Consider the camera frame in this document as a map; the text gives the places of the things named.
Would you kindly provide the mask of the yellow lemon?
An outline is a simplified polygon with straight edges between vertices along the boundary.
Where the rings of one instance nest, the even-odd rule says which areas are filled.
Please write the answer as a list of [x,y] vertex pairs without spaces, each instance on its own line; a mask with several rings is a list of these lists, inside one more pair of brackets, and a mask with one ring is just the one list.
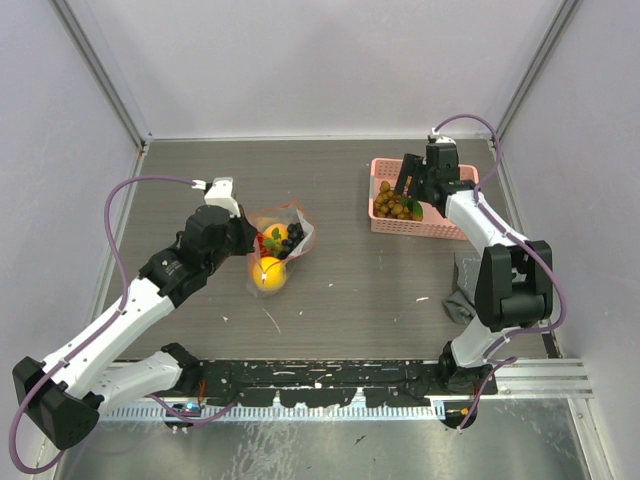
[[252,280],[259,292],[274,293],[286,283],[286,263],[275,257],[260,258],[252,266]]

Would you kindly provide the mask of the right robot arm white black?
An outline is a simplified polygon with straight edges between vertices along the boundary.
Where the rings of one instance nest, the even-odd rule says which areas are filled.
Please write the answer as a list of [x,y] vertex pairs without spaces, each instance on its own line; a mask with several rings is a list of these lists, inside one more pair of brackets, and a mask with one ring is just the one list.
[[423,156],[405,154],[394,191],[437,209],[481,255],[475,316],[439,357],[437,378],[459,394],[489,373],[491,354],[518,334],[533,333],[553,310],[552,250],[530,241],[496,214],[479,186],[460,176],[456,143],[431,137]]

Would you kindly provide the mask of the pink plastic basket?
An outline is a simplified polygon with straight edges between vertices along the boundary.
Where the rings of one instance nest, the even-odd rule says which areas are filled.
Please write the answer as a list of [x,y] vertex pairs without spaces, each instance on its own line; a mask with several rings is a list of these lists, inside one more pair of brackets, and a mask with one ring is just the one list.
[[417,210],[418,213],[422,213],[420,221],[377,216],[374,204],[380,193],[380,186],[386,181],[394,187],[401,165],[401,159],[374,158],[371,161],[368,200],[371,230],[376,233],[466,240],[467,237],[457,226],[445,219],[435,207],[424,202],[420,202],[420,209]]

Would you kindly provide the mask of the orange fruit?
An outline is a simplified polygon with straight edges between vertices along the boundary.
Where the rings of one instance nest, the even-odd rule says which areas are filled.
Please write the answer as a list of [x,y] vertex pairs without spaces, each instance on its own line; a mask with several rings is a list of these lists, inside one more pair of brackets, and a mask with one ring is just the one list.
[[283,223],[275,223],[267,227],[264,231],[264,234],[271,236],[273,239],[280,239],[281,244],[283,240],[289,239],[289,231],[288,226]]

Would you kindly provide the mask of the dark grapes with leaves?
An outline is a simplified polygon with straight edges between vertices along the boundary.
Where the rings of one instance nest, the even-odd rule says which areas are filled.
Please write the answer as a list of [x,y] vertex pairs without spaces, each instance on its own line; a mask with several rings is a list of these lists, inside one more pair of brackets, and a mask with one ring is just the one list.
[[291,255],[293,250],[301,243],[305,237],[305,233],[300,222],[290,223],[287,225],[289,231],[289,239],[282,241],[282,248],[280,255],[277,257],[279,260],[284,260]]

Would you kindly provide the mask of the clear zip bag orange zipper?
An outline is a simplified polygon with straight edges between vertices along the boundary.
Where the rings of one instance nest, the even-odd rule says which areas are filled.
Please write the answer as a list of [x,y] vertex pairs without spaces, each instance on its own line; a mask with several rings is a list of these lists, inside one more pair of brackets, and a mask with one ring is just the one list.
[[247,256],[247,290],[255,297],[279,292],[295,262],[314,247],[317,229],[295,200],[248,216],[257,229],[254,252]]

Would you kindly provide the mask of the red cherries green leaves sprig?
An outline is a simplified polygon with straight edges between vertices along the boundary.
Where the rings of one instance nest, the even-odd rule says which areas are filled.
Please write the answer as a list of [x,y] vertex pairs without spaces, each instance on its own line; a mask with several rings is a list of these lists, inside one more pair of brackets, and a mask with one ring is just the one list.
[[280,255],[280,251],[282,248],[280,239],[273,239],[271,236],[259,232],[257,235],[257,241],[261,258],[277,258]]

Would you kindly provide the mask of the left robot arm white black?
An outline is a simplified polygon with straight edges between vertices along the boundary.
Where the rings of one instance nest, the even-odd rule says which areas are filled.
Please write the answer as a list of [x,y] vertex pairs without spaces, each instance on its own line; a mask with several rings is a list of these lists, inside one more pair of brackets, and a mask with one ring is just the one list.
[[175,243],[140,269],[124,306],[113,304],[45,360],[26,356],[14,366],[18,401],[56,448],[77,445],[101,416],[140,397],[197,392],[203,364],[178,343],[119,372],[106,369],[150,326],[203,288],[228,257],[253,252],[256,235],[243,209],[199,207]]

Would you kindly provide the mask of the brown longan bunch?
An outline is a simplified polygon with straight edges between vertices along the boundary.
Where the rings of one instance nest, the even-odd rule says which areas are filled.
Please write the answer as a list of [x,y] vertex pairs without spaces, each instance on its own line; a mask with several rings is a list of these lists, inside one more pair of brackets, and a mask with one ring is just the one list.
[[396,194],[387,180],[381,182],[379,192],[374,196],[373,216],[398,220],[419,221],[421,219],[414,212],[413,203],[406,196]]

